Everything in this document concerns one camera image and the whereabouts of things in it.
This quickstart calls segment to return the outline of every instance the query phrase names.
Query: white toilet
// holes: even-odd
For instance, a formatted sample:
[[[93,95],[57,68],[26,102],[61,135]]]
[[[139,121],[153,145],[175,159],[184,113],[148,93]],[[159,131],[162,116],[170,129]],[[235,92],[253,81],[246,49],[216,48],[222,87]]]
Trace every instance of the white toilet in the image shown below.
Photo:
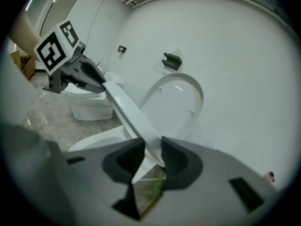
[[[160,136],[184,139],[198,119],[203,101],[203,90],[194,78],[183,73],[172,73],[162,77],[147,91],[139,109]],[[87,137],[71,147],[69,152],[137,138],[128,124],[130,120],[127,115],[115,111],[123,123],[122,126]],[[135,183],[135,180],[143,177],[155,164],[146,151],[139,173],[137,172],[136,179],[132,182]]]
[[[104,77],[107,81],[113,81],[123,89],[124,81],[119,75],[107,72]],[[105,92],[95,94],[69,83],[61,95],[68,102],[72,114],[77,120],[97,121],[112,118],[113,108]]]

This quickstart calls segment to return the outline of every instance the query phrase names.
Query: gray floor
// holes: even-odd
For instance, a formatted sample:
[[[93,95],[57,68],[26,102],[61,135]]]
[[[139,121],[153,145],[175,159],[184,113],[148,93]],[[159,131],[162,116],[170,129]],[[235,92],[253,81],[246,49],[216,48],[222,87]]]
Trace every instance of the gray floor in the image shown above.
[[[36,73],[30,82],[38,90],[39,97],[33,102],[23,125],[38,132],[44,139],[57,142],[62,151],[68,151],[76,142],[88,136],[121,125],[116,115],[102,121],[76,120],[59,94],[42,89],[47,82],[45,73]],[[142,217],[160,198],[164,178],[164,171],[156,166],[134,184],[135,201]]]
[[[62,151],[68,151],[71,146],[88,136],[121,125],[116,116],[101,121],[76,120],[67,102],[59,94],[42,89],[46,81],[46,73],[36,73],[30,80],[38,90],[39,97],[31,105],[23,125],[38,132],[44,139],[57,142]]]

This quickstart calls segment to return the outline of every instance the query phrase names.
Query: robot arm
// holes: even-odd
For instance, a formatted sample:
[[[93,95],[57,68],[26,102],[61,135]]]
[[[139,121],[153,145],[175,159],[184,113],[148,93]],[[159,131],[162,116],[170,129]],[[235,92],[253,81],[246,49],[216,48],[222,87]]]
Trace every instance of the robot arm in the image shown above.
[[[99,94],[105,91],[105,78],[95,63],[83,53],[86,45],[79,41],[70,21],[50,30],[36,45],[34,52],[48,73],[45,90],[60,94],[68,83]]]

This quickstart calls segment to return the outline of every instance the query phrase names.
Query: toilet tank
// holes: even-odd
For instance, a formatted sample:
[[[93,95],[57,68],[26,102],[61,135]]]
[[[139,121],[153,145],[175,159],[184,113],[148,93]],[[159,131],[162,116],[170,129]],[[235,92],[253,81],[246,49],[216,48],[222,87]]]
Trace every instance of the toilet tank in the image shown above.
[[[124,80],[118,74],[115,74],[113,72],[106,72],[104,74],[104,78],[106,79],[106,81],[113,81],[116,84],[118,84],[122,89],[124,88]]]

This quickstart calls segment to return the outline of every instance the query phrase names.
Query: black wall fixture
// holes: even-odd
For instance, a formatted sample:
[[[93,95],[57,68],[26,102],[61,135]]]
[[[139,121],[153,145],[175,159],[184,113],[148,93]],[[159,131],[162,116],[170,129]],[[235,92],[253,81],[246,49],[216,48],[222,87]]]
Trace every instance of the black wall fixture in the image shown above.
[[[120,45],[120,46],[118,47],[118,51],[117,51],[117,52],[125,53],[126,50],[127,50],[126,47]]]
[[[182,64],[182,60],[180,57],[168,53],[164,53],[164,56],[167,58],[167,60],[162,59],[162,62],[165,66],[174,70],[179,69],[180,65]]]

